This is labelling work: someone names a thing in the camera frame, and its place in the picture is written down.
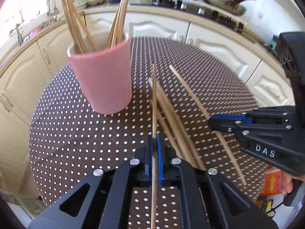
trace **bundle of chopsticks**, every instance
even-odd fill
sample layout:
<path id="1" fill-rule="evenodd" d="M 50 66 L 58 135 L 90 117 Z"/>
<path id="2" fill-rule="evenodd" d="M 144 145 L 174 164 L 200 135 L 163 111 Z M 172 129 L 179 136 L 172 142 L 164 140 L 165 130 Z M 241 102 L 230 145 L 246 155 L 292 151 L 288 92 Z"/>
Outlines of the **bundle of chopsticks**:
<path id="1" fill-rule="evenodd" d="M 78 27 L 77 21 L 80 23 L 83 31 L 86 33 L 87 38 L 89 39 L 91 45 L 93 46 L 95 51 L 98 51 L 98 47 L 93 37 L 91 36 L 89 30 L 86 28 L 84 21 L 82 21 L 80 14 L 76 10 L 75 5 L 71 0 L 60 0 L 63 12 L 65 14 L 65 18 L 68 24 L 69 31 L 73 38 L 75 52 L 78 54 L 88 53 L 88 48 L 83 40 L 83 36 L 81 35 L 80 29 Z M 109 33 L 109 37 L 107 40 L 108 47 L 114 47 L 118 45 L 123 40 L 124 33 L 124 23 L 126 18 L 127 6 L 129 0 L 121 0 L 118 10 L 116 11 L 116 15 L 114 21 L 112 23 L 112 27 Z"/>
<path id="2" fill-rule="evenodd" d="M 202 170 L 206 170 L 202 159 L 199 157 L 198 152 L 187 134 L 187 131 L 184 128 L 182 121 L 180 120 L 179 116 L 176 114 L 173 105 L 171 104 L 169 98 L 166 96 L 166 93 L 162 89 L 161 85 L 158 83 L 156 78 L 156 67 L 152 65 L 152 78 L 149 78 L 148 82 L 150 87 L 152 88 L 152 100 L 150 100 L 150 104 L 152 106 L 152 137 L 153 137 L 153 156 L 152 156 L 152 207 L 151 207 L 151 227 L 155 228 L 156 225 L 156 211 L 157 211 L 157 184 L 158 184 L 158 170 L 157 170 L 157 118 L 163 127 L 164 132 L 166 133 L 168 140 L 171 146 L 175 149 L 176 154 L 179 158 L 182 158 L 189 162 L 193 167 L 199 168 Z M 201 112 L 204 114 L 206 120 L 210 119 L 210 115 L 208 114 L 207 110 L 204 108 L 202 103 L 199 101 L 195 93 L 192 89 L 188 86 L 186 81 L 184 81 L 183 77 L 177 72 L 177 70 L 170 65 L 169 66 L 184 88 L 187 90 L 189 95 L 193 98 Z M 161 106 L 163 113 L 166 117 L 163 119 L 161 112 L 158 109 L 158 105 Z M 240 177 L 242 184 L 246 185 L 246 179 L 244 178 L 242 171 L 240 169 L 239 164 L 237 163 L 230 147 L 228 146 L 227 142 L 225 141 L 223 135 L 216 131 L 216 136 L 221 142 L 222 146 L 224 147 L 225 151 L 227 152 L 228 157 L 232 161 L 235 170 Z"/>

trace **white cabinet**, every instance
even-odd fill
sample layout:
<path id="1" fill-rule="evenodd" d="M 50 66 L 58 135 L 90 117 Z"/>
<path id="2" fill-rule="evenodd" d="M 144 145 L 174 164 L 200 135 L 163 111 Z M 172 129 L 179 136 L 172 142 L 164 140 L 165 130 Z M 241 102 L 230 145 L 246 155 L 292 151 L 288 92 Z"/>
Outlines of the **white cabinet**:
<path id="1" fill-rule="evenodd" d="M 263 60 L 247 82 L 260 106 L 284 106 L 294 101 L 289 82 Z"/>
<path id="2" fill-rule="evenodd" d="M 154 36 L 185 42 L 189 22 L 159 15 L 127 13 L 124 28 L 132 37 Z"/>
<path id="3" fill-rule="evenodd" d="M 85 15 L 86 26 L 90 32 L 109 31 L 116 13 L 98 13 Z"/>
<path id="4" fill-rule="evenodd" d="M 222 60 L 244 82 L 250 78 L 261 60 L 232 39 L 192 23 L 186 42 L 200 47 Z"/>
<path id="5" fill-rule="evenodd" d="M 17 194 L 29 162 L 30 127 L 0 101 L 0 169 L 8 191 Z"/>
<path id="6" fill-rule="evenodd" d="M 81 34 L 85 35 L 79 25 Z M 67 49 L 73 43 L 67 24 L 63 24 L 37 40 L 39 48 L 53 76 L 68 64 Z"/>
<path id="7" fill-rule="evenodd" d="M 109 30 L 115 18 L 115 13 L 99 13 L 85 15 L 89 31 Z M 124 29 L 131 37 L 155 36 L 185 41 L 189 22 L 159 15 L 142 13 L 127 13 Z"/>
<path id="8" fill-rule="evenodd" d="M 26 124 L 53 76 L 37 42 L 21 53 L 0 77 L 0 97 Z"/>

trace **table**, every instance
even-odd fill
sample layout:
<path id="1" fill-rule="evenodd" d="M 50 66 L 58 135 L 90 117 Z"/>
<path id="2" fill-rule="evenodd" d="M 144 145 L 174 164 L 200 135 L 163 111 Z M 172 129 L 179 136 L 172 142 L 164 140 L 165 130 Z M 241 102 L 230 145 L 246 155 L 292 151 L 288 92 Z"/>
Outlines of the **table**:
<path id="1" fill-rule="evenodd" d="M 213 55 L 187 44 L 156 37 L 131 39 L 133 97 L 113 115 L 96 113 L 82 94 L 71 66 L 64 67 L 39 100 L 33 115 L 29 151 L 38 190 L 47 206 L 96 168 L 111 170 L 145 146 L 152 131 L 152 97 L 148 78 L 152 64 L 207 168 L 216 167 L 253 201 L 263 184 L 265 164 L 240 151 L 232 134 L 224 134 L 247 186 L 229 161 L 216 135 L 178 79 L 172 64 L 194 90 L 208 112 L 240 114 L 257 107 L 246 85 Z M 168 139 L 162 128 L 159 132 Z M 157 227 L 179 228 L 179 204 L 174 187 L 158 192 Z M 147 228 L 150 222 L 150 189 L 134 189 L 130 227 Z"/>

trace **round table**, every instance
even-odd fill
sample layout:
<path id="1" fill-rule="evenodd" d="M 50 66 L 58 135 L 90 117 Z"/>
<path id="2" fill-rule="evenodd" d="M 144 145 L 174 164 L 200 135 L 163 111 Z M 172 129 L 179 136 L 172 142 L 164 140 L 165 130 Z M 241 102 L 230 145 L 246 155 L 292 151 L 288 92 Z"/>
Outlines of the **round table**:
<path id="1" fill-rule="evenodd" d="M 247 186 L 195 102 L 168 68 L 172 64 L 194 90 L 202 104 L 214 113 L 240 114 L 257 107 L 251 92 L 222 61 L 200 48 L 177 41 L 136 37 L 131 39 L 133 97 L 129 105 L 113 115 L 95 112 L 70 65 L 46 87 L 33 115 L 29 151 L 34 179 L 47 206 L 96 168 L 111 170 L 145 146 L 152 131 L 152 92 L 148 78 L 152 64 L 157 78 L 202 156 L 207 168 L 216 167 L 253 201 L 263 184 L 265 164 L 240 151 L 233 134 L 224 137 L 232 149 Z M 165 145 L 168 139 L 161 126 Z M 179 204 L 174 187 L 158 192 L 157 227 L 179 228 Z M 132 228 L 147 228 L 150 222 L 149 189 L 134 189 L 130 221 Z"/>

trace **pink object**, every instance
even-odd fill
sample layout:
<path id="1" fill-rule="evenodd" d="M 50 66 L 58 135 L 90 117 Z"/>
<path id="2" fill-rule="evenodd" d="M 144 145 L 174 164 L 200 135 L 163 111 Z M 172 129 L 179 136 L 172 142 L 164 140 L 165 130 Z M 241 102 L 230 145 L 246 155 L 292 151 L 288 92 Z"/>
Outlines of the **pink object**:
<path id="1" fill-rule="evenodd" d="M 32 36 L 34 36 L 36 33 L 39 33 L 41 30 L 42 30 L 41 28 L 36 28 L 36 29 L 34 29 L 33 31 L 31 31 L 31 33 L 30 33 L 30 38 L 31 38 Z"/>
<path id="2" fill-rule="evenodd" d="M 105 115 L 123 110 L 132 98 L 132 80 L 130 68 L 130 37 L 113 48 L 107 48 L 109 32 L 97 33 L 92 37 L 98 48 L 84 39 L 89 53 L 74 54 L 74 44 L 68 48 L 68 60 L 77 77 L 83 94 L 92 108 Z"/>

